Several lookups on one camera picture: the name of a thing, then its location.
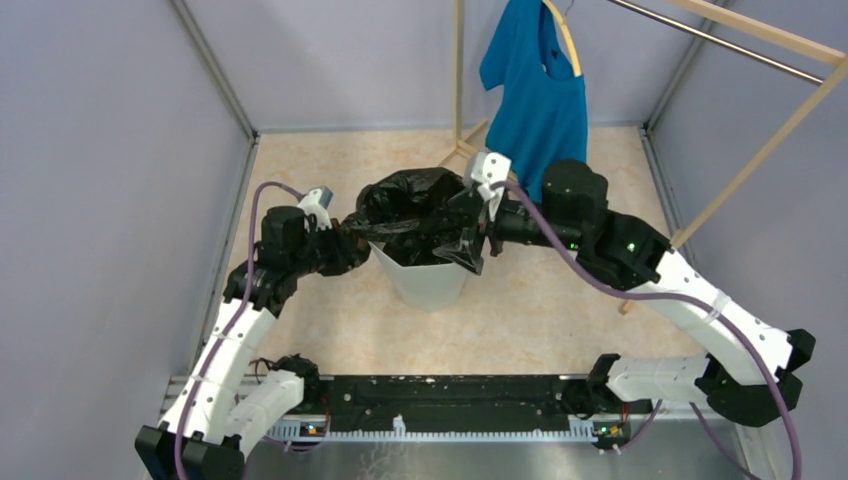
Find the black plastic trash bag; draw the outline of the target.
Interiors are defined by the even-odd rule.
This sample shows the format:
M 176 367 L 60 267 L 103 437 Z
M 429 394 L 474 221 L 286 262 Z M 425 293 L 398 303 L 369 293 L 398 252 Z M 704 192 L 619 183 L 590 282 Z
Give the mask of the black plastic trash bag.
M 457 264 L 463 227 L 459 195 L 471 188 L 444 167 L 405 169 L 365 186 L 342 231 L 381 243 L 401 266 Z M 483 265 L 458 265 L 479 275 Z

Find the white translucent trash bin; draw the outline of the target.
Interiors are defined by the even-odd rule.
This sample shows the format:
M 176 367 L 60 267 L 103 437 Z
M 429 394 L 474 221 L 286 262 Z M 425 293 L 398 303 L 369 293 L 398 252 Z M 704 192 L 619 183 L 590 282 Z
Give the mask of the white translucent trash bin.
M 369 246 L 403 302 L 422 311 L 437 312 L 453 305 L 470 275 L 454 263 L 401 266 L 383 251 L 382 244 L 370 242 Z

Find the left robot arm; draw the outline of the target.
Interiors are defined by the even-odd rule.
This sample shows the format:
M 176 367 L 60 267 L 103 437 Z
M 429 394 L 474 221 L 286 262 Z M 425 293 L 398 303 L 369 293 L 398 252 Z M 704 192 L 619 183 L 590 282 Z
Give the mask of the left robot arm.
M 308 413 L 320 386 L 305 370 L 274 367 L 237 397 L 250 361 L 298 281 L 344 275 L 369 257 L 369 243 L 322 205 L 274 207 L 260 238 L 228 278 L 218 318 L 183 390 L 135 449 L 153 479 L 240 479 L 253 448 L 287 412 Z

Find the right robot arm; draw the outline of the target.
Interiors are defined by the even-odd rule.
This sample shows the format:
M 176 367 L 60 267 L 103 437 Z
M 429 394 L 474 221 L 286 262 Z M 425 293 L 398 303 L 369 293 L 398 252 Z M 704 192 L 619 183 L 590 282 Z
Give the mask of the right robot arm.
M 734 423 L 762 427 L 797 406 L 803 384 L 796 372 L 812 357 L 812 334 L 768 325 L 701 276 L 650 224 L 611 210 L 607 179 L 588 165 L 550 164 L 536 203 L 508 185 L 510 167 L 497 153 L 470 160 L 464 188 L 449 203 L 463 231 L 442 250 L 444 258 L 480 273 L 484 243 L 493 254 L 507 242 L 559 248 L 588 283 L 650 306 L 702 348 L 680 358 L 600 356 L 580 394 L 581 411 L 671 400 L 704 403 Z

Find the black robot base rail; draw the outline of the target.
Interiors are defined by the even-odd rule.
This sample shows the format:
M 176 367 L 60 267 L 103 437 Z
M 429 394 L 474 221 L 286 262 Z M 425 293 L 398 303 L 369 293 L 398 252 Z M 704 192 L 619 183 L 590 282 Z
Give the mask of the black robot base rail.
M 247 378 L 218 447 L 262 440 L 304 450 L 323 442 L 586 442 L 623 445 L 652 400 L 623 403 L 569 375 L 320 376 L 273 369 Z

